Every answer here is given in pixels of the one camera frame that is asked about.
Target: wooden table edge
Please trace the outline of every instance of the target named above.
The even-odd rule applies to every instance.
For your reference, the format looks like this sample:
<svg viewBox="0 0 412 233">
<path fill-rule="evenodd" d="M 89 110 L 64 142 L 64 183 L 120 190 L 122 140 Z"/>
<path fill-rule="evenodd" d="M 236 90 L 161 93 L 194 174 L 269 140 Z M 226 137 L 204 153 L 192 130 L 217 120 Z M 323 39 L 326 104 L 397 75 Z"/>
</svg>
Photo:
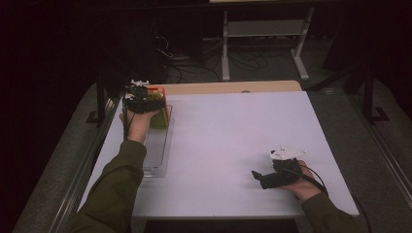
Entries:
<svg viewBox="0 0 412 233">
<path fill-rule="evenodd" d="M 166 95 L 302 91 L 302 88 L 297 81 L 176 83 L 149 85 L 148 87 L 158 86 L 164 87 Z"/>
</svg>

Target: green object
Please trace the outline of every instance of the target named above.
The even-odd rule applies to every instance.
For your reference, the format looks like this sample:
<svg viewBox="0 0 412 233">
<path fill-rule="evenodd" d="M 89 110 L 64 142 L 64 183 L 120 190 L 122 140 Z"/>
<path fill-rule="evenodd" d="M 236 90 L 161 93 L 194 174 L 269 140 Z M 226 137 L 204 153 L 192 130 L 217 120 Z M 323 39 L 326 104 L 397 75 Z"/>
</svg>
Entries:
<svg viewBox="0 0 412 233">
<path fill-rule="evenodd" d="M 163 99 L 161 94 L 159 93 L 149 93 L 148 96 L 149 100 L 159 100 Z M 151 128 L 153 129 L 166 129 L 169 125 L 168 115 L 166 108 L 162 108 L 159 110 L 159 113 L 152 117 L 151 120 Z"/>
</svg>

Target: table leg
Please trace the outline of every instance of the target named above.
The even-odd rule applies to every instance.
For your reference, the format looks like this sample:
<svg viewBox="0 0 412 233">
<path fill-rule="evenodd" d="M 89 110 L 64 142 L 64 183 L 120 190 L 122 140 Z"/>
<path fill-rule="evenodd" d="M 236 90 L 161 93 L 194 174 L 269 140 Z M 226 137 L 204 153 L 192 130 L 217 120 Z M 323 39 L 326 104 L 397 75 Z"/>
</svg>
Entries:
<svg viewBox="0 0 412 233">
<path fill-rule="evenodd" d="M 309 75 L 306 72 L 306 69 L 305 69 L 305 66 L 303 65 L 302 60 L 300 59 L 300 52 L 302 51 L 303 43 L 305 42 L 306 35 L 307 35 L 309 25 L 310 25 L 310 20 L 312 18 L 312 14 L 313 14 L 314 10 L 315 10 L 315 8 L 309 8 L 308 9 L 308 12 L 306 14 L 306 18 L 305 18 L 305 20 L 302 24 L 302 29 L 300 31 L 297 46 L 296 46 L 296 48 L 291 49 L 294 64 L 296 65 L 296 68 L 297 68 L 297 71 L 299 72 L 300 78 L 303 79 L 304 81 L 309 80 Z"/>
<path fill-rule="evenodd" d="M 224 11 L 223 17 L 222 80 L 224 82 L 228 82 L 230 80 L 229 61 L 227 59 L 227 11 Z"/>
</svg>

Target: metal stand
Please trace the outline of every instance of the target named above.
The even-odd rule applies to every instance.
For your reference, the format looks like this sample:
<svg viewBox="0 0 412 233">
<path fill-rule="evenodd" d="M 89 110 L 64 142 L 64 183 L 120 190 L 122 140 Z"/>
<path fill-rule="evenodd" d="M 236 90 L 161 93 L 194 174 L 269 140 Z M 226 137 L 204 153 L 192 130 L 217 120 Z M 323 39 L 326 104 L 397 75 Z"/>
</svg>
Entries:
<svg viewBox="0 0 412 233">
<path fill-rule="evenodd" d="M 105 92 L 104 92 L 104 86 L 103 86 L 103 81 L 102 81 L 102 76 L 99 74 L 99 76 L 96 79 L 96 92 L 97 92 L 97 117 L 95 117 L 96 112 L 91 112 L 88 115 L 88 118 L 86 120 L 86 123 L 96 123 L 96 127 L 99 128 L 105 117 Z"/>
<path fill-rule="evenodd" d="M 300 59 L 300 53 L 306 39 L 310 21 L 315 8 L 309 8 L 306 18 L 292 20 L 269 20 L 269 21 L 243 21 L 228 22 L 227 11 L 223 17 L 223 55 L 222 55 L 222 80 L 230 81 L 229 64 L 227 59 L 227 38 L 228 37 L 250 37 L 250 36 L 290 36 L 299 35 L 298 43 L 291 50 L 294 64 L 299 72 L 300 78 L 309 80 L 309 76 Z"/>
<path fill-rule="evenodd" d="M 306 72 L 305 66 L 303 65 L 302 59 L 300 59 L 300 53 L 302 52 L 303 43 L 305 43 L 306 35 L 308 33 L 310 21 L 312 19 L 313 12 L 315 8 L 310 8 L 306 14 L 306 18 L 302 24 L 302 29 L 300 30 L 299 42 L 295 49 L 291 49 L 291 54 L 293 57 L 294 64 L 296 65 L 297 71 L 299 72 L 300 78 L 303 81 L 309 80 L 309 75 Z"/>
<path fill-rule="evenodd" d="M 376 121 L 388 121 L 389 118 L 381 107 L 376 107 L 375 110 L 378 116 L 374 116 L 373 110 L 373 77 L 369 74 L 369 69 L 364 79 L 364 95 L 363 95 L 363 113 L 367 121 L 374 125 Z"/>
</svg>

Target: black cable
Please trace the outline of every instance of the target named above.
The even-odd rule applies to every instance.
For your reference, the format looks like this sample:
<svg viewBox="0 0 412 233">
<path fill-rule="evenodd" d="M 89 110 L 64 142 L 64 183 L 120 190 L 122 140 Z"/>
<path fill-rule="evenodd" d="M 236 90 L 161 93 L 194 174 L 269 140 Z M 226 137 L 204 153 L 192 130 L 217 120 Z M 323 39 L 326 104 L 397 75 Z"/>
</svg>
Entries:
<svg viewBox="0 0 412 233">
<path fill-rule="evenodd" d="M 219 65 L 219 62 L 221 61 L 222 54 L 221 54 L 220 52 L 219 52 L 219 53 L 213 53 L 213 54 L 211 54 L 209 57 L 206 57 L 206 60 L 209 60 L 209 59 L 211 59 L 211 58 L 214 57 L 214 56 L 217 56 L 218 59 L 216 59 L 215 64 L 212 66 L 212 68 L 210 68 L 210 69 L 212 69 L 212 70 L 215 70 L 216 67 Z"/>
<path fill-rule="evenodd" d="M 322 185 L 326 188 L 326 185 L 324 183 L 324 181 L 322 180 L 321 176 L 318 175 L 318 173 L 316 173 L 313 169 L 311 169 L 310 167 L 304 166 L 304 165 L 299 165 L 300 167 L 304 167 L 309 169 L 311 172 L 313 172 L 318 178 L 319 180 L 321 180 Z"/>
<path fill-rule="evenodd" d="M 267 67 L 267 64 L 268 64 L 267 59 L 264 56 L 262 56 L 261 52 L 258 52 L 257 54 L 254 54 L 253 52 L 250 52 L 250 54 L 251 54 L 252 58 L 246 59 L 246 61 L 248 61 L 248 60 L 252 61 L 253 60 L 257 64 L 259 69 L 263 69 L 263 68 Z M 262 65 L 258 62 L 260 59 L 263 60 Z"/>
<path fill-rule="evenodd" d="M 205 74 L 205 73 L 211 72 L 212 74 L 214 74 L 217 77 L 218 82 L 220 82 L 221 78 L 220 78 L 219 74 L 216 73 L 213 70 L 218 66 L 218 64 L 219 64 L 219 60 L 217 62 L 215 62 L 213 68 L 208 68 L 208 67 L 199 65 L 198 63 L 196 63 L 196 64 L 172 64 L 171 67 L 178 70 L 179 72 L 187 72 L 187 73 L 190 73 L 190 74 Z M 181 67 L 200 68 L 200 69 L 204 69 L 204 71 L 193 72 L 193 71 L 190 71 L 190 70 L 187 70 L 187 69 L 182 69 Z"/>
<path fill-rule="evenodd" d="M 179 79 L 176 83 L 181 83 L 181 81 L 185 81 L 185 83 L 189 83 L 187 79 L 183 78 L 183 77 L 179 77 L 179 76 L 167 76 L 167 78 L 170 78 L 170 83 L 173 83 L 173 78 L 177 78 Z"/>
<path fill-rule="evenodd" d="M 257 70 L 259 70 L 258 65 L 257 65 L 257 66 L 253 66 L 253 65 L 251 65 L 251 64 L 242 62 L 242 61 L 240 61 L 239 59 L 235 58 L 233 55 L 230 55 L 230 54 L 228 54 L 227 57 L 229 58 L 229 61 L 230 61 L 234 66 L 236 66 L 237 68 L 239 68 L 239 69 L 241 69 L 241 70 L 244 70 L 244 71 L 257 71 Z M 250 67 L 251 69 L 246 69 L 246 68 L 244 68 L 244 67 L 241 67 L 239 64 L 240 64 L 240 65 L 243 65 L 243 66 Z"/>
<path fill-rule="evenodd" d="M 179 80 L 177 81 L 177 83 L 180 83 L 180 81 L 181 81 L 182 78 L 183 78 L 182 71 L 181 71 L 179 68 L 177 68 L 176 66 L 174 66 L 174 65 L 170 65 L 170 67 L 179 72 L 180 77 L 179 77 Z"/>
<path fill-rule="evenodd" d="M 121 100 L 122 100 L 122 112 L 123 112 L 123 140 L 127 140 L 128 136 L 128 126 L 127 126 L 127 105 L 125 101 L 125 92 L 121 94 Z"/>
<path fill-rule="evenodd" d="M 133 116 L 131 117 L 130 122 L 129 122 L 129 123 L 127 123 L 127 131 L 129 131 L 129 130 L 130 130 L 131 121 L 134 119 L 134 116 L 136 116 L 136 114 L 135 114 L 135 113 L 133 113 Z"/>
<path fill-rule="evenodd" d="M 322 191 L 322 192 L 324 192 L 326 195 L 328 195 L 327 190 L 326 190 L 326 187 L 323 186 L 323 185 L 321 185 L 321 184 L 320 184 L 319 182 L 317 182 L 315 179 L 313 179 L 313 178 L 311 178 L 311 177 L 309 177 L 309 176 L 306 176 L 306 175 L 304 175 L 304 174 L 302 174 L 302 175 L 297 174 L 296 172 L 294 172 L 294 171 L 292 171 L 292 170 L 289 170 L 289 169 L 287 169 L 287 168 L 284 168 L 283 170 L 284 170 L 284 171 L 287 171 L 287 172 L 289 172 L 289 173 L 292 173 L 292 174 L 294 174 L 294 175 L 296 175 L 296 176 L 299 176 L 299 177 L 301 177 L 303 180 L 314 184 L 320 191 Z"/>
</svg>

